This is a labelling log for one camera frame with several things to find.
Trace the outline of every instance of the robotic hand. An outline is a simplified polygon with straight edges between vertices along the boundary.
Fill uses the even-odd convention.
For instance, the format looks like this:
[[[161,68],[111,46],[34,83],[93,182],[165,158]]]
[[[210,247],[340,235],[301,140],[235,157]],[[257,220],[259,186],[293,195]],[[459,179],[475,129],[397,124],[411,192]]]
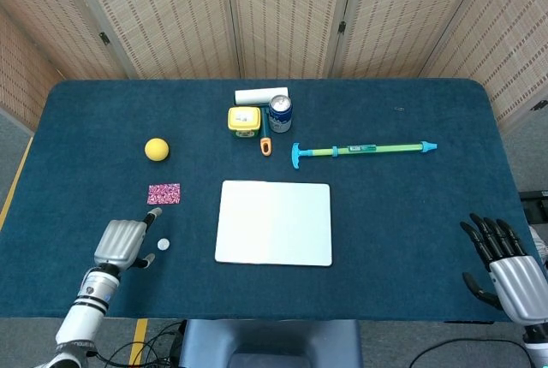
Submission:
[[[503,220],[470,214],[475,229],[462,222],[495,286],[491,294],[462,273],[468,289],[479,300],[506,312],[525,328],[523,341],[535,366],[548,366],[548,282],[535,259],[528,256],[515,231]]]
[[[147,268],[154,254],[137,258],[148,228],[162,210],[150,210],[143,221],[112,220],[95,250],[95,264],[80,286],[76,300],[55,337],[56,356],[36,368],[87,368],[87,357],[97,354],[94,339],[109,309],[120,275],[130,267]]]

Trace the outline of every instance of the yellow container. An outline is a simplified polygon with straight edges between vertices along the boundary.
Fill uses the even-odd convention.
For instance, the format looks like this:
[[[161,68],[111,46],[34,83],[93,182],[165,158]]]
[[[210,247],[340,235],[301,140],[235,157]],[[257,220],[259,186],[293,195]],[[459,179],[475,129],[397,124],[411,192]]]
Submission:
[[[236,137],[256,137],[260,128],[259,107],[232,107],[229,109],[229,130]]]

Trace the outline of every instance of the soda can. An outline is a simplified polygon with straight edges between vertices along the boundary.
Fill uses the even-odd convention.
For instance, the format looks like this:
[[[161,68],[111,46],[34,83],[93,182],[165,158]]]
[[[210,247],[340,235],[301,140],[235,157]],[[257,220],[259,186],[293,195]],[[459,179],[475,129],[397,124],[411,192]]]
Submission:
[[[288,96],[278,95],[268,105],[268,122],[274,133],[285,133],[291,127],[293,105]]]

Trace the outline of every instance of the black wire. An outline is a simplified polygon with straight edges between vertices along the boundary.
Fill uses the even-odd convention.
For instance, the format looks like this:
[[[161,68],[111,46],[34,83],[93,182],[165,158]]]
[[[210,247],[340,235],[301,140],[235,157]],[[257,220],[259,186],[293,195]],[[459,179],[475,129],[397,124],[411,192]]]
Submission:
[[[154,344],[156,343],[156,340],[160,336],[174,335],[177,331],[166,332],[166,330],[173,327],[173,326],[175,326],[175,325],[180,325],[181,323],[182,322],[170,323],[169,325],[166,325],[165,327],[162,328],[162,330],[157,335],[155,335],[153,338],[151,338],[147,342],[143,342],[143,341],[128,342],[128,343],[122,345],[121,347],[119,347],[108,359],[106,357],[104,357],[103,355],[101,355],[99,352],[97,352],[96,357],[100,361],[104,362],[104,368],[107,368],[109,365],[117,367],[117,368],[146,368],[146,367],[170,366],[169,356],[164,357],[164,358],[159,358],[158,353],[154,349]],[[134,361],[139,357],[139,355],[141,355],[143,353],[145,348],[148,347],[148,354],[146,355],[146,360],[145,360],[144,364],[138,364],[138,365],[137,364],[120,364],[120,363],[117,363],[117,362],[113,361],[114,357],[116,357],[124,348],[130,347],[134,344],[143,344],[143,348],[137,353],[137,355],[135,356]],[[153,360],[151,362],[148,362],[151,353],[154,354],[155,360]]]
[[[146,342],[146,346],[141,348],[140,351],[137,353],[137,355],[135,355],[135,358],[134,358],[134,362],[135,360],[137,360],[137,358],[143,354],[143,351],[145,351],[145,348],[148,347],[148,354],[147,354],[147,359],[145,360],[145,363],[148,362],[148,355],[150,355],[150,352],[152,351],[154,353],[154,355],[157,356],[157,353],[155,352],[154,350],[154,343],[156,342],[156,340],[160,337],[160,336],[163,336],[163,335],[174,335],[177,331],[167,331],[167,332],[161,332],[157,335],[155,335],[153,338],[151,338],[150,340],[148,340]]]
[[[115,367],[118,367],[118,368],[129,368],[129,367],[139,368],[139,367],[146,367],[146,366],[151,366],[151,365],[158,365],[158,361],[160,361],[160,358],[158,357],[158,355],[156,354],[156,351],[154,351],[154,350],[152,350],[152,352],[156,356],[156,360],[151,362],[148,365],[145,365],[145,364],[141,364],[141,365],[119,364],[119,363],[113,361],[114,357],[116,357],[124,348],[130,347],[134,344],[143,344],[145,347],[147,346],[147,344],[143,341],[131,341],[131,342],[128,342],[128,343],[122,345],[121,347],[119,347],[108,359],[106,357],[104,357],[103,355],[101,355],[99,352],[97,352],[96,357],[100,361],[104,362],[104,368],[107,368],[109,365],[110,366],[115,366]]]
[[[156,336],[154,336],[153,338],[151,338],[151,339],[149,340],[149,342],[148,342],[148,344],[149,344],[149,350],[148,350],[148,353],[146,354],[145,364],[148,362],[148,359],[150,358],[151,349],[154,349],[154,345],[156,344],[156,340],[157,340],[161,335],[163,335],[164,332],[165,332],[167,329],[169,329],[169,328],[171,328],[171,327],[175,327],[176,325],[181,325],[182,323],[184,323],[184,321],[185,321],[185,320],[183,319],[182,321],[179,321],[179,322],[177,322],[177,323],[170,323],[170,324],[166,325],[165,327],[163,327],[163,328],[160,330],[160,332],[159,332]]]
[[[531,356],[529,355],[529,353],[527,352],[525,347],[523,347],[519,342],[515,342],[515,341],[511,341],[511,340],[488,339],[488,338],[485,338],[485,339],[484,338],[455,338],[453,340],[439,342],[438,344],[433,345],[433,346],[425,349],[419,355],[414,357],[413,361],[411,361],[411,364],[409,364],[409,368],[413,368],[414,363],[417,362],[417,360],[420,357],[422,357],[424,354],[429,353],[430,351],[432,351],[434,349],[440,348],[444,345],[447,345],[447,344],[450,344],[450,343],[453,343],[453,342],[506,342],[506,343],[509,343],[509,344],[514,344],[514,345],[518,346],[519,348],[521,348],[521,350],[525,353],[525,355],[527,356],[527,359],[529,360],[530,367],[534,368],[534,363],[533,363],[533,360],[531,359]]]

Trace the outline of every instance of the tennis ball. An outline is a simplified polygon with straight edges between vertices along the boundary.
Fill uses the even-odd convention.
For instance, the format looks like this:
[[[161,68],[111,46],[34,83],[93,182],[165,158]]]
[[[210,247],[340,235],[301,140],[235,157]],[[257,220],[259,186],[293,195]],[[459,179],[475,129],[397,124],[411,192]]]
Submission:
[[[163,139],[149,139],[145,144],[145,154],[152,161],[162,161],[169,153],[170,147]]]

